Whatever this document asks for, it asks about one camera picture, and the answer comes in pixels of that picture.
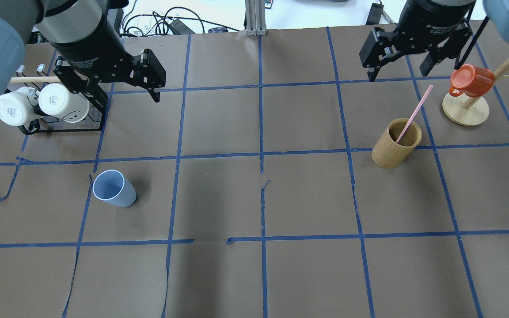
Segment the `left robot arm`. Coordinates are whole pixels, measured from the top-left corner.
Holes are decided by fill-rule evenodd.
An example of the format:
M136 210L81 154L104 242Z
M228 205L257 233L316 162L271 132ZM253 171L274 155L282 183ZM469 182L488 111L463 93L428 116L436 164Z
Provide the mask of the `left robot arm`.
M23 63L33 28L50 42L65 66L54 73L65 88L103 110L100 83L123 82L160 101L166 70L150 49L131 56L108 21L127 0L0 0L0 95Z

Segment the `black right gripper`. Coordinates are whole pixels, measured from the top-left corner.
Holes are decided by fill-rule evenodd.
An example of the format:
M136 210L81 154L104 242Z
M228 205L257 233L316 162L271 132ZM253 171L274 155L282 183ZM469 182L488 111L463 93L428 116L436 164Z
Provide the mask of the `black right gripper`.
M367 68L369 81L375 81L380 69L390 62L409 54L428 54L420 64L420 73L428 76L443 60L457 58L463 48L446 42L474 7L473 0L407 0L400 18L392 31L372 28L359 57Z

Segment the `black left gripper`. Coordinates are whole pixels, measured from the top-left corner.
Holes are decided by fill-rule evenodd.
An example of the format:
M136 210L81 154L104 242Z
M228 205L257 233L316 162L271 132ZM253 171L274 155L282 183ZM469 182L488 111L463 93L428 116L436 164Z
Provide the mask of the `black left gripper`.
M54 74L73 93L81 93L91 104L88 112L92 121L103 123L108 96L99 83L124 82L141 87L154 102L160 102L161 88L166 86L167 72L151 49L143 49L131 56L121 43L117 32L107 19L85 32L74 42L51 40L62 61Z

